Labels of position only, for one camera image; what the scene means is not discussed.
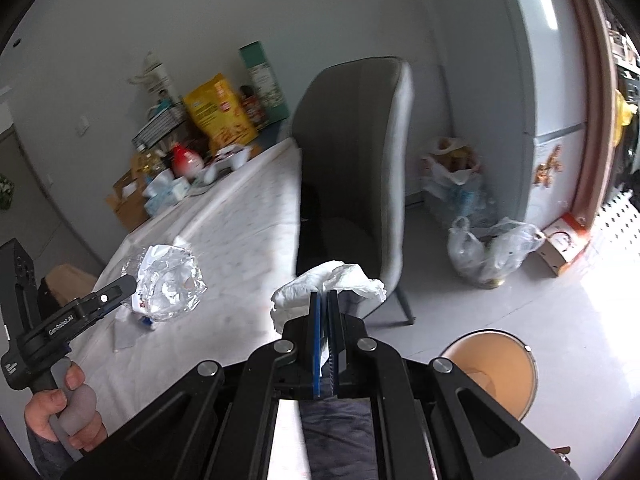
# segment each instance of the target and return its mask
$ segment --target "white wall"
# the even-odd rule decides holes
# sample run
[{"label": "white wall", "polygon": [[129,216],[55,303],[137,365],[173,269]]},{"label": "white wall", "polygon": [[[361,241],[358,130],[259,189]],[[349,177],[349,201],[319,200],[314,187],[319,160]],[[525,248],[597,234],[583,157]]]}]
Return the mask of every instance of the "white wall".
[{"label": "white wall", "polygon": [[14,124],[14,119],[11,117],[9,105],[0,103],[0,134],[7,131],[12,124]]},{"label": "white wall", "polygon": [[[17,38],[17,48],[11,45]],[[323,68],[401,56],[416,99],[407,193],[419,190],[425,139],[449,133],[430,24],[417,0],[37,0],[0,56],[0,88],[50,194],[95,252],[108,259],[126,234],[104,202],[127,170],[148,96],[125,79],[154,49],[183,94],[225,73],[247,81],[238,48],[261,40],[292,110]],[[85,114],[91,127],[79,138]]]}]

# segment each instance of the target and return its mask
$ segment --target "chair leg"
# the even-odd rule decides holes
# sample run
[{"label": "chair leg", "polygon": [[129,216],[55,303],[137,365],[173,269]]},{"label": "chair leg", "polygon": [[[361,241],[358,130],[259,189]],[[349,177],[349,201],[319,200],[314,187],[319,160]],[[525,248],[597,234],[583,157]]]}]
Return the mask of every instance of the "chair leg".
[{"label": "chair leg", "polygon": [[414,324],[414,321],[415,321],[414,313],[411,312],[411,307],[409,306],[409,302],[407,301],[406,296],[404,295],[404,291],[400,288],[399,285],[396,287],[396,298],[398,298],[398,303],[400,303],[400,306],[402,307],[402,311],[406,316],[407,323],[409,325]]}]

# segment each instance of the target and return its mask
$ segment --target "chair backrest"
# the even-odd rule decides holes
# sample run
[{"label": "chair backrest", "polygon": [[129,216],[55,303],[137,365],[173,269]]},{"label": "chair backrest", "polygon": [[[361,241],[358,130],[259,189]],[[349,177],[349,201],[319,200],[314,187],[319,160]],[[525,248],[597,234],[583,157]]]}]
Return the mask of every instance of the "chair backrest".
[{"label": "chair backrest", "polygon": [[379,277],[389,291],[402,270],[404,152],[413,100],[407,62],[361,59],[323,70],[292,122],[302,180],[318,191],[322,216],[347,218],[375,240]]}]

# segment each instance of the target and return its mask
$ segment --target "white floor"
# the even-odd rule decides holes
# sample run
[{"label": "white floor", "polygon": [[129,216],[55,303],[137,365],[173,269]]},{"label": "white floor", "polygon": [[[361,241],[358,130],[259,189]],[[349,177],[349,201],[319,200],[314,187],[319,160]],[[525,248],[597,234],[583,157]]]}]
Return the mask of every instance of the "white floor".
[{"label": "white floor", "polygon": [[417,319],[403,326],[391,298],[367,317],[369,334],[405,358],[428,362],[473,330],[513,333],[532,347],[540,377],[524,424],[550,447],[571,446],[580,478],[596,479],[640,416],[635,214],[626,198],[606,208],[593,243],[561,278],[532,254],[503,286],[480,290],[456,275],[440,227],[420,206],[410,208],[401,284]]}]

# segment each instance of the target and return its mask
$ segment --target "tissue box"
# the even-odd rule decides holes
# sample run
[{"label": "tissue box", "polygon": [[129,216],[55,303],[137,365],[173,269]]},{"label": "tissue box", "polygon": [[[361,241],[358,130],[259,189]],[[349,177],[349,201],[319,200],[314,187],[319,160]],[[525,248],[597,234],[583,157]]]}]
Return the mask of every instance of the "tissue box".
[{"label": "tissue box", "polygon": [[189,194],[190,187],[189,181],[185,177],[177,178],[146,202],[146,212],[150,216],[158,216],[170,207],[179,204]]},{"label": "tissue box", "polygon": [[580,258],[591,240],[589,231],[571,213],[563,214],[542,232],[546,241],[538,254],[558,276]]}]

